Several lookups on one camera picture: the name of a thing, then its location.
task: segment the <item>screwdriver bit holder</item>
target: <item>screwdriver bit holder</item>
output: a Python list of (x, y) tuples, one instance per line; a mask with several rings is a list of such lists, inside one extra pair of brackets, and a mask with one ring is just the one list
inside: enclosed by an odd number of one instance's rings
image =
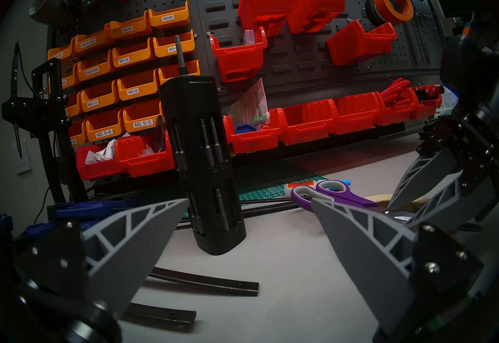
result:
[(159, 93), (177, 172), (189, 198), (189, 217), (199, 248), (221, 255), (246, 237), (213, 77), (187, 75), (175, 36), (180, 76)]

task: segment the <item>cable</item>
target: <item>cable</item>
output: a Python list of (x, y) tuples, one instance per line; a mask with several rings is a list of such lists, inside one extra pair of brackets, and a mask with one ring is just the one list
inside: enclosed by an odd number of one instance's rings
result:
[(47, 199), (48, 190), (50, 190), (50, 186), (47, 187), (47, 191), (45, 191), (45, 196), (43, 197), (43, 203), (41, 204), (41, 209), (40, 209), (38, 215), (36, 216), (35, 221), (33, 222), (34, 225), (36, 224), (36, 220), (38, 219), (41, 212), (43, 211), (43, 208), (45, 207), (45, 200)]
[(18, 54), (19, 54), (19, 62), (21, 63), (21, 71), (22, 71), (22, 76), (24, 77), (24, 81), (26, 82), (26, 85), (28, 86), (28, 88), (33, 92), (33, 94), (35, 96), (37, 96), (38, 98), (41, 98), (40, 95), (38, 93), (36, 93), (33, 88), (31, 87), (31, 85), (29, 84), (28, 82), (28, 79), (26, 78), (26, 75), (24, 73), (24, 67), (22, 66), (22, 56), (21, 56), (21, 49), (18, 50)]

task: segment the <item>yellow storage bin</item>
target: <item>yellow storage bin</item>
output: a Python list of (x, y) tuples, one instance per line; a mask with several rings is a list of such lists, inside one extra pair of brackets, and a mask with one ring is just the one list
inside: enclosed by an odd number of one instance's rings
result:
[(76, 51), (74, 50), (75, 38), (76, 37), (71, 38), (71, 42), (69, 45), (50, 49), (47, 53), (47, 61), (52, 58), (59, 58), (60, 60), (63, 60), (76, 56)]
[(139, 102), (125, 108), (123, 121), (127, 132), (136, 132), (141, 129), (154, 128), (156, 118), (160, 114), (159, 98), (150, 101)]
[(65, 107), (66, 116), (73, 117), (82, 112), (81, 109), (81, 91), (69, 95), (69, 101)]
[(112, 109), (90, 116), (86, 122), (88, 140), (102, 140), (105, 137), (114, 137), (125, 132), (123, 109)]
[(152, 26), (161, 30), (187, 26), (191, 23), (189, 18), (189, 2), (186, 0), (184, 7), (173, 8), (161, 12), (149, 9), (149, 20)]
[(113, 65), (116, 68), (135, 65), (156, 59), (153, 48), (153, 38), (146, 42), (138, 43), (128, 47), (115, 47), (113, 49)]
[(69, 130), (69, 139), (71, 140), (71, 145), (76, 147), (82, 145), (88, 141), (87, 129), (86, 129), (87, 119), (78, 119), (73, 121)]
[(148, 70), (118, 79), (118, 94), (121, 100), (130, 100), (156, 93), (158, 86), (158, 69)]
[[(199, 61), (189, 61), (186, 62), (186, 67), (187, 71), (191, 75), (201, 75), (201, 72), (199, 71)], [(159, 84), (163, 85), (166, 81), (168, 81), (170, 78), (173, 77), (178, 77), (180, 75), (179, 73), (179, 65), (170, 65), (170, 66), (163, 66), (158, 69), (159, 71)]]
[(108, 81), (82, 90), (81, 107), (83, 111), (89, 112), (118, 102), (117, 82), (118, 80)]
[(74, 51), (81, 55), (114, 45), (116, 40), (111, 38), (110, 31), (111, 27), (106, 23), (103, 30), (90, 35), (77, 35), (74, 40)]
[(111, 50), (96, 58), (78, 62), (78, 78), (80, 81), (86, 81), (115, 70)]
[(111, 38), (114, 39), (130, 39), (153, 32), (148, 11), (144, 11), (143, 16), (126, 22), (111, 21), (109, 26)]
[[(194, 44), (194, 32), (185, 32), (178, 34), (180, 36), (180, 44), (182, 45), (182, 52), (190, 53), (194, 51), (196, 45)], [(157, 57), (170, 57), (177, 54), (177, 47), (175, 46), (175, 36), (167, 36), (165, 38), (153, 38), (154, 52)]]

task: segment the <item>m2.5-6 label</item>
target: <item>m2.5-6 label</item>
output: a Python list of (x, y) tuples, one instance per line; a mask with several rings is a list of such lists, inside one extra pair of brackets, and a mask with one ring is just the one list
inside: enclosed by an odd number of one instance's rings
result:
[(106, 129), (105, 131), (100, 131), (100, 132), (97, 132), (95, 134), (95, 137), (96, 138), (101, 138), (101, 137), (106, 137), (106, 136), (110, 136), (113, 134), (113, 129), (112, 128), (109, 128), (109, 129)]
[(133, 127), (134, 128), (142, 128), (142, 127), (147, 127), (148, 125), (152, 125), (153, 124), (153, 119), (147, 119), (147, 120), (143, 120), (143, 121), (136, 121), (135, 123), (133, 123)]
[(175, 20), (175, 15), (170, 14), (170, 15), (165, 15), (161, 17), (162, 22), (169, 22), (170, 20)]

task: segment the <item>bin label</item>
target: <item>bin label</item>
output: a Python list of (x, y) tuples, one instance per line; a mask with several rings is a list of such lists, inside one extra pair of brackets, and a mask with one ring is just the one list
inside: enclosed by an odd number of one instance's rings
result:
[(87, 102), (88, 109), (93, 108), (94, 106), (97, 106), (97, 105), (99, 105), (99, 100), (93, 100), (93, 101)]
[(96, 66), (96, 67), (93, 67), (91, 69), (88, 69), (86, 71), (86, 75), (89, 76), (89, 75), (92, 75), (92, 74), (95, 74), (95, 73), (98, 73), (99, 72), (99, 66)]
[(143, 121), (137, 121), (133, 123), (134, 128), (142, 128), (142, 127), (147, 127), (148, 125), (153, 124), (153, 119), (148, 119), (148, 120), (143, 120)]
[(123, 65), (124, 63), (127, 63), (127, 62), (130, 62), (130, 56), (118, 59), (118, 66)]
[(113, 134), (113, 129), (112, 128), (109, 128), (109, 129), (106, 129), (105, 131), (100, 131), (100, 132), (97, 132), (95, 134), (95, 137), (96, 138), (100, 138), (100, 137), (106, 137), (106, 136), (109, 136), (109, 135), (112, 135)]
[(170, 15), (165, 15), (161, 17), (162, 22), (169, 22), (170, 20), (175, 20), (175, 15), (170, 14)]
[(81, 48), (84, 49), (85, 47), (94, 45), (95, 43), (97, 43), (97, 38), (89, 39), (81, 44)]
[(139, 94), (139, 88), (127, 89), (127, 96), (133, 96), (134, 94)]
[(126, 32), (133, 31), (133, 25), (132, 26), (126, 26), (121, 29), (121, 33), (124, 34)]

